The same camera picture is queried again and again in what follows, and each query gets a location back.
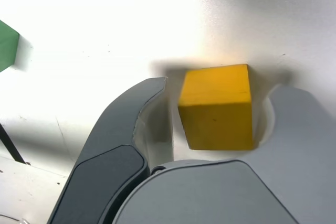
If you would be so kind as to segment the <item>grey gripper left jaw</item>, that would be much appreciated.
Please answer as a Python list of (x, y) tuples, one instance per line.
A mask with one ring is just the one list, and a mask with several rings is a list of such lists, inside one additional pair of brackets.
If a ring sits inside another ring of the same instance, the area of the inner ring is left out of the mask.
[(167, 78), (146, 79), (100, 115), (49, 223), (112, 223), (136, 186), (172, 159)]

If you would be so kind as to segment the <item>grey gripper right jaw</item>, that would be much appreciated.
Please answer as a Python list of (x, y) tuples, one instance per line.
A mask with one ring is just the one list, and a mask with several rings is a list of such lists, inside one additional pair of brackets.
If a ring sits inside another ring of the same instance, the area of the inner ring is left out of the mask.
[(278, 86), (274, 126), (227, 161), (178, 161), (142, 182), (114, 223), (335, 223), (335, 119), (309, 92)]

